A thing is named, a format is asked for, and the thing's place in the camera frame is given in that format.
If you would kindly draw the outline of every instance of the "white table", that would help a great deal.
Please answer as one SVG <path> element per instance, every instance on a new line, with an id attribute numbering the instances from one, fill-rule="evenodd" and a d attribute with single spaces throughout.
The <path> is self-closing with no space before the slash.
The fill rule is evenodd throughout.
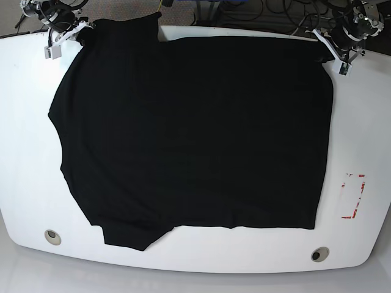
<path id="1" fill-rule="evenodd" d="M 175 26 L 162 27 L 159 35 L 166 40 L 287 37 Z M 59 138 L 47 113 L 81 47 L 66 42 L 62 58 L 45 60 L 46 44 L 46 34 L 0 40 L 0 209 L 14 242 L 74 258 L 188 272 L 297 272 L 358 266 L 367 260 L 391 202 L 390 57 L 367 52 L 355 61 L 350 78 L 331 73 L 331 65 L 325 65 L 335 95 L 329 160 L 314 230 L 179 227 L 140 252 L 105 245 L 101 228 L 90 226 L 69 193 L 60 172 Z M 343 182 L 349 187 L 357 184 L 346 179 L 346 173 L 365 175 L 355 219 L 341 218 L 346 211 L 353 214 L 355 206 L 350 206 L 357 196 L 356 191 L 341 195 Z M 61 245 L 49 244 L 46 230 L 59 233 Z M 319 263 L 310 259 L 318 247 L 330 250 Z"/>

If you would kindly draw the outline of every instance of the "black cable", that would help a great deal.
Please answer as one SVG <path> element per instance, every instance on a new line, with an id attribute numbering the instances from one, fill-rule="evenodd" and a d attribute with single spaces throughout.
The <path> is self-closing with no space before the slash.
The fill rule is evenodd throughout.
<path id="1" fill-rule="evenodd" d="M 236 7 L 239 7 L 240 5 L 243 5 L 244 2 L 240 2 L 240 3 L 238 3 L 238 4 L 234 4 L 234 3 L 231 3 L 231 2 L 229 2 L 229 1 L 224 1 L 224 4 L 236 8 Z"/>
<path id="2" fill-rule="evenodd" d="M 310 5 L 311 2 L 304 2 L 304 1 L 301 1 L 301 0 L 294 0 L 295 2 L 298 2 L 298 3 L 301 3 L 303 5 Z"/>
<path id="3" fill-rule="evenodd" d="M 241 19 L 241 18 L 235 18 L 235 17 L 232 17 L 232 16 L 229 16 L 229 15 L 226 15 L 226 17 L 232 19 L 232 20 L 239 20 L 239 21 L 252 21 L 252 20 L 256 20 L 257 18 L 261 17 L 261 15 L 263 14 L 263 9 L 265 8 L 265 5 L 263 4 L 263 0 L 261 0 L 261 3 L 262 3 L 262 8 L 261 8 L 261 11 L 260 13 L 258 13 L 258 15 L 256 17 L 253 17 L 253 18 L 250 18 L 250 19 L 247 19 L 247 20 L 244 20 L 244 19 Z"/>
<path id="4" fill-rule="evenodd" d="M 70 6 L 70 7 L 72 8 L 72 10 L 79 10 L 80 8 L 83 8 L 87 4 L 88 1 L 89 0 L 83 0 L 83 2 L 80 3 L 79 5 Z"/>
<path id="5" fill-rule="evenodd" d="M 330 8 L 332 10 L 336 10 L 336 11 L 343 12 L 345 10 L 345 8 L 346 8 L 346 7 L 335 6 L 335 5 L 331 4 L 329 2 L 329 0 L 320 0 L 320 2 L 322 2 L 322 4 L 327 6 L 328 8 Z"/>
<path id="6" fill-rule="evenodd" d="M 18 27 L 20 27 L 22 22 L 26 19 L 26 17 L 27 17 L 26 15 L 22 14 L 22 16 L 20 17 L 19 21 L 16 23 L 14 28 L 17 29 Z"/>
<path id="7" fill-rule="evenodd" d="M 351 13 L 353 11 L 353 4 L 350 4 L 348 6 L 345 7 L 345 11 L 343 13 L 339 13 L 339 12 L 336 12 L 336 14 L 338 14 L 338 16 L 334 16 L 334 13 L 333 13 L 333 16 L 332 18 L 330 18 L 327 23 L 328 25 L 331 27 L 331 28 L 334 28 L 335 26 L 332 26 L 331 25 L 331 21 L 334 20 L 335 22 L 337 22 L 337 20 L 339 20 L 340 18 L 343 18 L 345 16 L 347 16 L 349 13 Z"/>
<path id="8" fill-rule="evenodd" d="M 287 10 L 289 10 L 291 8 L 293 1 L 294 0 L 290 0 Z M 268 0 L 265 0 L 265 6 L 271 13 L 275 13 L 275 14 L 284 13 L 284 11 L 275 11 L 275 10 L 270 9 L 270 6 L 268 4 Z"/>
<path id="9" fill-rule="evenodd" d="M 313 8 L 315 8 L 315 10 L 316 10 L 316 14 L 318 15 L 318 18 L 317 18 L 317 20 L 316 20 L 315 27 L 306 27 L 306 28 L 305 28 L 305 29 L 307 29 L 307 30 L 309 30 L 309 31 L 312 31 L 312 30 L 316 29 L 316 28 L 319 26 L 319 24 L 320 24 L 320 11 L 319 11 L 319 7 L 314 3 L 313 0 L 311 0 L 311 2 L 312 2 Z M 295 23 L 295 22 L 293 21 L 292 17 L 289 15 L 288 9 L 287 9 L 287 5 L 285 4 L 285 0 L 282 0 L 282 7 L 283 7 L 283 11 L 285 12 L 285 14 L 286 14 L 288 20 L 289 20 L 296 28 L 298 28 L 298 29 L 303 29 L 303 27 L 300 26 L 300 25 L 298 25 L 297 23 Z"/>
<path id="10" fill-rule="evenodd" d="M 20 17 L 20 19 L 19 19 L 19 21 L 18 21 L 18 23 L 16 24 L 16 26 L 15 26 L 15 29 L 18 29 L 17 31 L 16 31 L 16 34 L 15 35 L 18 35 L 19 34 L 19 31 L 20 31 L 20 26 L 22 25 L 22 22 L 23 22 L 23 20 L 25 19 L 25 17 L 24 17 L 25 15 L 24 14 L 22 14 L 22 16 Z"/>

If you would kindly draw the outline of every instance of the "circular hole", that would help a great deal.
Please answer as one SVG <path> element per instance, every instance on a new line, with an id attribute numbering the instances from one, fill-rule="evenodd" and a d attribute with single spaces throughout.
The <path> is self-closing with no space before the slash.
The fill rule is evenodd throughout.
<path id="1" fill-rule="evenodd" d="M 313 255 L 312 255 L 312 259 L 314 261 L 316 261 L 319 257 L 320 257 L 320 253 L 318 253 L 318 252 L 314 252 Z"/>
<path id="2" fill-rule="evenodd" d="M 48 231 L 48 235 L 50 238 L 56 238 L 56 234 L 53 231 Z"/>
<path id="3" fill-rule="evenodd" d="M 53 244 L 53 245 L 60 245 L 61 244 L 61 237 L 53 230 L 46 230 L 45 231 L 45 238 L 50 244 Z"/>
<path id="4" fill-rule="evenodd" d="M 311 254 L 311 260 L 315 262 L 324 261 L 330 254 L 330 250 L 327 247 L 320 247 Z"/>

